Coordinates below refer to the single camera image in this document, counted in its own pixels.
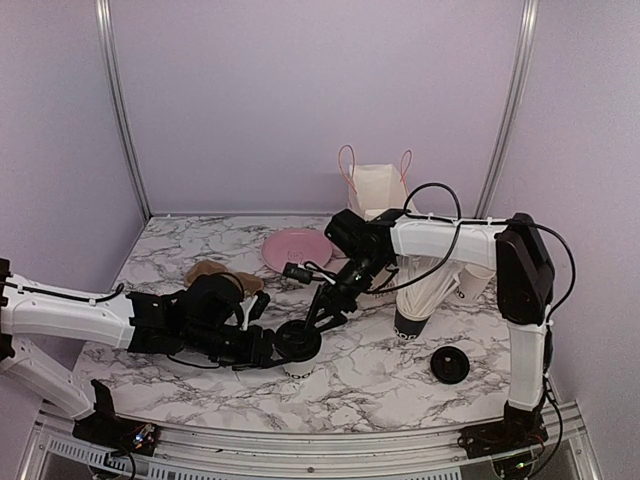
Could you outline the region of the white paper coffee cup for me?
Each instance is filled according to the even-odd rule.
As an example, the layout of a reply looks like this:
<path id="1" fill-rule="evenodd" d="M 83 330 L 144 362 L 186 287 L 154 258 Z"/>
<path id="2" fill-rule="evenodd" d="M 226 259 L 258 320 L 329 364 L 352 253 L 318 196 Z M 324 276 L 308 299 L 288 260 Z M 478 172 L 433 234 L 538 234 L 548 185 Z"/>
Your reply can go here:
<path id="1" fill-rule="evenodd" d="M 308 378 L 316 366 L 317 355 L 292 355 L 287 358 L 283 369 L 287 377 L 302 380 Z"/>

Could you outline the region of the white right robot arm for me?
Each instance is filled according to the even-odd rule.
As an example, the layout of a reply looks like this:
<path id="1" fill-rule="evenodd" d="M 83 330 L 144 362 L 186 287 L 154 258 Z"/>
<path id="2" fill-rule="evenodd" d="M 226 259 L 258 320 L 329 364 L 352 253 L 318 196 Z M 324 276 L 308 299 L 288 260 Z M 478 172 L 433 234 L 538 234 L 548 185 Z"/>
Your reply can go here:
<path id="1" fill-rule="evenodd" d="M 495 438 L 515 448 L 534 431 L 530 413 L 542 405 L 552 351 L 555 269 L 539 230 L 524 213 L 491 221 L 388 209 L 365 220 L 345 209 L 331 218 L 325 235 L 348 261 L 316 290 L 305 328 L 322 322 L 331 329 L 356 310 L 359 296 L 389 291 L 396 296 L 395 333 L 413 340 L 444 298 L 462 286 L 464 273 L 486 270 L 496 278 L 511 345 L 510 414 L 497 423 Z"/>

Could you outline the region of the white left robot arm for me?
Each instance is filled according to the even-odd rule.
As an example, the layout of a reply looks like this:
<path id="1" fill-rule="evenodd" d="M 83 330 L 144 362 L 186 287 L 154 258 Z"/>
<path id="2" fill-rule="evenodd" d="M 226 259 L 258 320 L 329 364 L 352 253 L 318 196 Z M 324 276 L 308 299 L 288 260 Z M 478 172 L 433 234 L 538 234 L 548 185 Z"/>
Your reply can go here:
<path id="1" fill-rule="evenodd" d="M 154 295 L 122 287 L 99 296 L 39 286 L 1 262 L 1 369 L 106 445 L 125 438 L 110 390 L 65 369 L 27 339 L 49 335 L 101 343 L 129 353 L 173 356 L 183 349 L 236 371 L 285 364 L 275 353 L 275 334 L 255 325 L 270 301 L 258 291 L 245 296 L 237 275 L 197 277 L 185 290 Z"/>

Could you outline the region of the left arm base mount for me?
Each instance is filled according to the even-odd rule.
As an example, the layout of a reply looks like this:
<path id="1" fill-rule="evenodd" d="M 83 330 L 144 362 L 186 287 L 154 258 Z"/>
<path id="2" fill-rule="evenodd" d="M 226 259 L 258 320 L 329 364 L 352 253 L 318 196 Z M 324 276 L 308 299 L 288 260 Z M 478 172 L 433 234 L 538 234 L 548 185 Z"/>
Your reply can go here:
<path id="1" fill-rule="evenodd" d="M 115 412 L 109 388 L 92 380 L 95 402 L 93 412 L 74 421 L 72 436 L 89 443 L 123 449 L 125 453 L 152 456 L 156 449 L 159 427 L 151 422 L 120 417 Z"/>

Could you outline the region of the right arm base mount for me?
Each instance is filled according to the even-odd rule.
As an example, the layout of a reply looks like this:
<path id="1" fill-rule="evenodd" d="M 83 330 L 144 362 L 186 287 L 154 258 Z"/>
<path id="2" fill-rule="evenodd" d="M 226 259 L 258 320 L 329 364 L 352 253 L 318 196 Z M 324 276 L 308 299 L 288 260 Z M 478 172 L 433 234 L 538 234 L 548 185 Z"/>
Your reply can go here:
<path id="1" fill-rule="evenodd" d="M 549 438 L 544 427 L 526 428 L 522 424 L 506 421 L 465 427 L 459 434 L 457 444 L 465 450 L 468 459 L 543 445 Z"/>

